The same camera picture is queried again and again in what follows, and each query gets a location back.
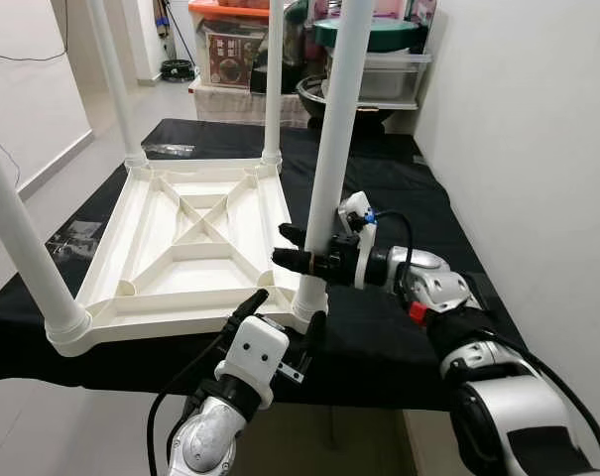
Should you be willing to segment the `white ribbed plastic tabletop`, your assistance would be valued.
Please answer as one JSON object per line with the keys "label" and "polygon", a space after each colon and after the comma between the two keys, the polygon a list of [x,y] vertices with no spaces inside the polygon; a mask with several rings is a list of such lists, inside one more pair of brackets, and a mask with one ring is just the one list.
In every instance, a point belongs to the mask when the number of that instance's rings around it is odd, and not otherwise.
{"label": "white ribbed plastic tabletop", "polygon": [[71,323],[47,331],[60,355],[136,339],[208,334],[255,291],[265,317],[308,330],[300,274],[273,250],[291,221],[278,165],[258,159],[151,160],[129,167],[74,294]]}

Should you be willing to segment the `black tablecloth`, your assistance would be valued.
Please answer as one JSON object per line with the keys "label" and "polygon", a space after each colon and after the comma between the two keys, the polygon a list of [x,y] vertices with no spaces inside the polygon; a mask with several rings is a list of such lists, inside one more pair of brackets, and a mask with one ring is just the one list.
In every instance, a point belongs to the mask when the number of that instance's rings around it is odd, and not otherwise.
{"label": "black tablecloth", "polygon": [[[253,124],[168,118],[145,144],[196,146],[192,159],[253,158],[264,130]],[[476,250],[455,217],[452,199],[421,161],[412,136],[380,135],[351,145],[346,189],[366,191],[377,207],[399,210],[413,227],[412,240],[462,273],[485,273]],[[334,316],[325,343],[314,354],[302,386],[284,384],[283,403],[390,410],[445,410],[446,390],[438,358],[425,331],[405,317],[382,292],[332,287]],[[519,339],[502,302],[491,312],[499,331]],[[43,331],[42,315],[0,245],[0,380],[32,378],[89,390],[157,393],[170,384],[174,394],[191,393],[210,376],[204,362],[189,375],[178,371],[210,341],[207,334],[159,337],[95,346],[77,357],[58,355]]]}

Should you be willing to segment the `black wok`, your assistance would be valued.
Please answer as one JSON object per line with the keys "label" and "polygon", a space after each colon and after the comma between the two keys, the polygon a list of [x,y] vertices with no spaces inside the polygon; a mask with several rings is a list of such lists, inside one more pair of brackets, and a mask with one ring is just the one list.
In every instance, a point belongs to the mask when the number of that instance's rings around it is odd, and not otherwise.
{"label": "black wok", "polygon": [[[300,78],[299,82],[296,83],[296,95],[300,97],[300,103],[302,103],[305,112],[309,115],[307,121],[309,130],[318,130],[322,126],[323,121],[325,121],[327,101],[321,89],[324,81],[326,81],[325,75],[312,75]],[[362,127],[363,124],[369,123],[382,124],[394,113],[395,110],[391,109],[358,105],[355,123],[357,123],[357,127]]]}

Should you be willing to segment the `floral cloth covered stand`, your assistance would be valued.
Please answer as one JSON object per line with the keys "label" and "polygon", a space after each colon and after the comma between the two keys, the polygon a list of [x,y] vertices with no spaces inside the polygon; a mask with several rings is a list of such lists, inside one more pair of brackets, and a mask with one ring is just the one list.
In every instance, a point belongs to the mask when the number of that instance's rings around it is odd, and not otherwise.
{"label": "floral cloth covered stand", "polygon": [[[194,100],[199,121],[232,124],[255,124],[264,126],[267,95],[249,89],[210,86],[196,81],[187,87]],[[309,119],[300,97],[292,94],[281,96],[280,124],[282,127],[303,128]]]}

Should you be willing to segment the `black bag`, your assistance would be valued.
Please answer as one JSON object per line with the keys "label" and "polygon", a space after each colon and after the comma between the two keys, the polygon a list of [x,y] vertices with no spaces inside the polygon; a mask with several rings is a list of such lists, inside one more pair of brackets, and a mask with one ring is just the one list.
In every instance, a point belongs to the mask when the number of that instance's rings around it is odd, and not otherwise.
{"label": "black bag", "polygon": [[[282,94],[295,92],[296,83],[304,77],[305,59],[303,57],[303,23],[307,18],[308,0],[291,0],[286,6],[281,48],[282,64]],[[264,94],[267,87],[268,47],[265,42],[262,48],[254,54],[251,64],[249,87],[253,92]]]}

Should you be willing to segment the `stainless steel container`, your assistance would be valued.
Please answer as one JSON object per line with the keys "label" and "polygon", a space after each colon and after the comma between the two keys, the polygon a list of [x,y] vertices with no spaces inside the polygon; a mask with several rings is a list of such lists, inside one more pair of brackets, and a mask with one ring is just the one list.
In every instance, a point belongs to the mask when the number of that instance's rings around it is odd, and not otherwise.
{"label": "stainless steel container", "polygon": [[431,61],[431,55],[409,50],[367,52],[359,103],[381,109],[417,109],[418,87]]}

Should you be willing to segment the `green pot lid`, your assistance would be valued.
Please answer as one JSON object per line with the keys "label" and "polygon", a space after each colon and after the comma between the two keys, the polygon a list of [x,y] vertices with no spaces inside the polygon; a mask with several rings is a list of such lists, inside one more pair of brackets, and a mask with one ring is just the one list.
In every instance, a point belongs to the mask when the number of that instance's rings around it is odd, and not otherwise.
{"label": "green pot lid", "polygon": [[[314,41],[327,49],[334,49],[340,31],[339,18],[317,20],[313,24]],[[372,20],[367,42],[368,52],[394,52],[421,49],[429,36],[430,27],[410,20],[376,17]]]}

